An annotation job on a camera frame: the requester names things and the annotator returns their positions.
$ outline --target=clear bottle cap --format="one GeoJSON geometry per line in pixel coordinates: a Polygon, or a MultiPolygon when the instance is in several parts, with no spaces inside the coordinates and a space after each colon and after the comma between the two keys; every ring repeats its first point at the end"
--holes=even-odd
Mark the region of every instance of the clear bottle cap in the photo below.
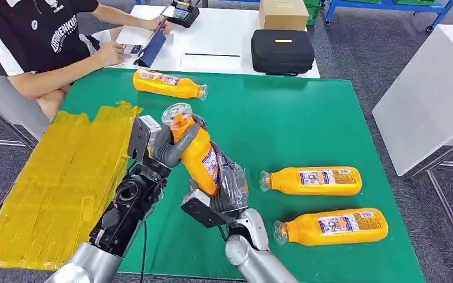
{"type": "Polygon", "coordinates": [[[266,171],[261,171],[260,173],[260,189],[263,192],[266,192],[272,188],[272,180],[270,178],[270,173],[266,171]]]}
{"type": "Polygon", "coordinates": [[[208,85],[207,84],[203,84],[199,87],[199,99],[204,101],[206,100],[206,97],[208,96],[208,85]]]}
{"type": "Polygon", "coordinates": [[[284,245],[288,242],[287,224],[281,221],[274,222],[274,238],[279,245],[284,245]]]}
{"type": "Polygon", "coordinates": [[[188,103],[175,103],[164,110],[161,119],[162,123],[175,130],[192,119],[192,107],[188,103]]]}

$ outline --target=plastic bottle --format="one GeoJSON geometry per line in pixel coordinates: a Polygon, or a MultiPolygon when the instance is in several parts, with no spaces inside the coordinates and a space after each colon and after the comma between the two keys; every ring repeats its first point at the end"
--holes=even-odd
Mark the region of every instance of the plastic bottle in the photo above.
{"type": "Polygon", "coordinates": [[[288,195],[352,196],[362,188],[362,180],[353,167],[288,167],[275,173],[262,171],[260,188],[288,195]]]}
{"type": "Polygon", "coordinates": [[[387,234],[386,219],[375,208],[305,214],[290,222],[274,223],[274,237],[280,245],[287,242],[305,246],[376,242],[387,234]]]}
{"type": "Polygon", "coordinates": [[[195,84],[189,78],[178,78],[145,69],[138,69],[133,74],[133,85],[138,91],[162,94],[177,98],[200,98],[208,95],[207,85],[195,84]]]}
{"type": "MultiPolygon", "coordinates": [[[[174,141],[177,142],[186,129],[194,124],[192,108],[187,103],[173,104],[162,114],[162,123],[171,128],[174,141]]],[[[213,196],[217,190],[218,161],[210,141],[208,132],[200,127],[195,138],[182,153],[181,160],[197,185],[213,196]]]]}

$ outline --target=yellow tape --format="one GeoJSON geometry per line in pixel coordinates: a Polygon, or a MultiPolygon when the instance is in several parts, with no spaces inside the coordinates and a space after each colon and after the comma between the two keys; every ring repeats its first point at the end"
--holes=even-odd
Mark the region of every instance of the yellow tape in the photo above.
{"type": "Polygon", "coordinates": [[[119,102],[59,112],[0,210],[0,267],[58,269],[88,235],[124,175],[134,118],[119,102]]]}

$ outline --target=green tabletop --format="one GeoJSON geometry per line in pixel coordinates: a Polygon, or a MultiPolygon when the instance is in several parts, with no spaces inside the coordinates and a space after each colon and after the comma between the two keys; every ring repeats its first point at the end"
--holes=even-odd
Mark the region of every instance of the green tabletop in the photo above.
{"type": "MultiPolygon", "coordinates": [[[[143,107],[160,122],[169,105],[185,101],[133,88],[133,70],[103,69],[78,80],[62,110],[93,119],[102,105],[120,100],[143,107]]],[[[300,282],[423,282],[352,85],[326,80],[260,75],[174,73],[209,86],[206,101],[186,100],[209,127],[211,139],[245,167],[249,204],[261,214],[270,249],[300,282]],[[362,175],[356,196],[292,196],[259,189],[260,171],[299,166],[353,166],[362,175]],[[275,220],[304,213],[372,207],[389,224],[388,236],[375,243],[278,246],[275,220]]],[[[205,229],[180,209],[188,191],[183,165],[173,169],[165,194],[147,221],[145,272],[207,278],[242,278],[228,263],[217,229],[205,229]]],[[[142,230],[120,272],[140,272],[142,230]]]]}

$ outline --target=chair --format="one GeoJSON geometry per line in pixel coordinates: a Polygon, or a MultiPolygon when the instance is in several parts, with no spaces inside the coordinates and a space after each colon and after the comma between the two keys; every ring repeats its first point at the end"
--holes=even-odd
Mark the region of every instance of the chair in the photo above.
{"type": "Polygon", "coordinates": [[[32,136],[39,140],[49,124],[49,120],[42,113],[35,101],[27,100],[11,83],[0,75],[0,123],[10,130],[21,143],[0,141],[7,145],[35,147],[35,142],[26,137],[14,125],[22,125],[32,136]]]}

